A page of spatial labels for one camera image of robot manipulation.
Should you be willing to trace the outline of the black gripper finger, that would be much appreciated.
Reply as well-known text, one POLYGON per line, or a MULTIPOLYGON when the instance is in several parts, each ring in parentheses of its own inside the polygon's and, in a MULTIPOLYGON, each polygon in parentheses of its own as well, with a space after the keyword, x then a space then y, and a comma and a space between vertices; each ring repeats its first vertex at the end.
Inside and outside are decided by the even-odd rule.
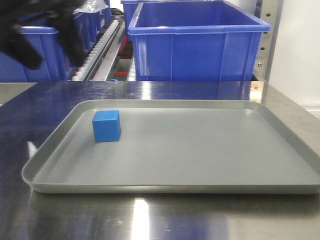
POLYGON ((10 31, 7 40, 9 55, 31 70, 37 70, 42 63, 41 55, 33 48, 29 41, 16 29, 10 31))
POLYGON ((70 60, 81 66, 86 58, 84 45, 78 35, 72 12, 60 12, 56 20, 58 40, 70 60))

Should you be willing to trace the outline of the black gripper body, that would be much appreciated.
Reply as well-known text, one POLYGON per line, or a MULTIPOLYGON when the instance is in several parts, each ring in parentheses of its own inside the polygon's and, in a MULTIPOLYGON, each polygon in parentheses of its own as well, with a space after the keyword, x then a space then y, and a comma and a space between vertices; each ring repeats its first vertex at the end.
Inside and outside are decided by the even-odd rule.
POLYGON ((19 28, 44 18, 71 15, 81 0, 2 0, 0 2, 0 49, 8 50, 19 28))

